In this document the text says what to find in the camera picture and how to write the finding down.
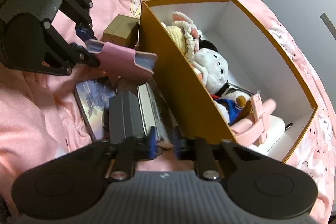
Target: small brown box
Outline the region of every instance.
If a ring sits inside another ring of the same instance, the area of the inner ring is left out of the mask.
[[[117,15],[103,32],[102,41],[134,48],[138,42],[139,19]]]

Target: bed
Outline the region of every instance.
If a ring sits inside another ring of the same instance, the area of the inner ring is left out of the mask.
[[[105,27],[118,14],[138,17],[142,0],[92,0],[95,35],[100,38]],[[281,43],[284,51],[297,47],[293,37],[261,0],[240,0]],[[74,23],[58,13],[53,25],[68,42],[83,44],[75,35]],[[316,182],[318,199],[311,215],[327,223],[334,199],[336,115],[320,78],[298,53],[293,62],[310,87],[319,109],[288,164],[307,172]],[[27,169],[91,142],[73,95],[74,84],[94,79],[104,72],[77,65],[71,76],[51,76],[14,71],[0,64],[0,194],[13,216],[11,185]],[[138,170],[183,170],[192,166],[175,160],[171,151],[154,161],[138,164]]]

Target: yellow box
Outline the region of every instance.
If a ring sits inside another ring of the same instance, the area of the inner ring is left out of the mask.
[[[117,15],[103,32],[102,41],[134,48],[138,41],[139,19]]]
[[[269,156],[286,161],[308,130],[317,103],[289,56],[268,30],[238,0],[147,0],[142,2],[140,50],[155,52],[154,79],[182,132],[209,143],[235,140],[208,91],[160,22],[171,13],[190,17],[205,39],[227,60],[230,77],[263,98],[277,103],[274,114],[293,123],[270,149]]]

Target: yellow knitted fabric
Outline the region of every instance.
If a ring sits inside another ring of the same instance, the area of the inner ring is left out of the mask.
[[[179,48],[179,50],[185,54],[186,53],[186,44],[185,37],[180,27],[177,26],[167,26],[166,30],[170,36],[170,38],[174,41],[175,45]]]

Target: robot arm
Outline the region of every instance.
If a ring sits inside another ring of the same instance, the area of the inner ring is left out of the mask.
[[[96,39],[91,0],[0,0],[0,61],[10,69],[69,75],[76,63],[100,65],[94,55],[68,44],[53,27],[58,10],[76,23],[83,40]]]

